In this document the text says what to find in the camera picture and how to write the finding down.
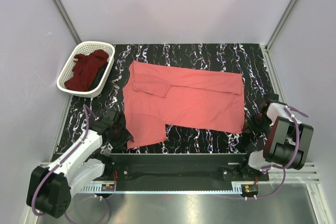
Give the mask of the pink t shirt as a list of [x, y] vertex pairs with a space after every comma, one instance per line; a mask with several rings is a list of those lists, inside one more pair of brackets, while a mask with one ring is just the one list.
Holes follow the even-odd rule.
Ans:
[[243, 131], [244, 84], [239, 73], [133, 61], [123, 88], [128, 148], [163, 142], [166, 126]]

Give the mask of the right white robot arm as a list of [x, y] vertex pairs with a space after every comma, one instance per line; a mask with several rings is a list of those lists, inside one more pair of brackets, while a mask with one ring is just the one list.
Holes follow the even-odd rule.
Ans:
[[243, 135], [263, 132], [266, 136], [264, 149], [248, 153], [238, 167], [239, 176], [250, 180], [267, 173], [272, 168], [300, 170], [308, 156], [313, 137], [313, 127], [297, 119], [296, 113], [308, 118], [300, 110], [279, 101], [279, 95], [264, 96], [259, 113], [248, 117]]

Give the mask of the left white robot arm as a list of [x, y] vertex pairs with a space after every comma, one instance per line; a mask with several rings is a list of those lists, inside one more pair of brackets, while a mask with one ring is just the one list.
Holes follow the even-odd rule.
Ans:
[[86, 128], [81, 136], [54, 162], [37, 166], [31, 173], [26, 204], [36, 216], [64, 215], [72, 198], [95, 179], [117, 179], [118, 172], [103, 147], [123, 150], [133, 139], [126, 128], [125, 115], [109, 110], [98, 118], [84, 108]]

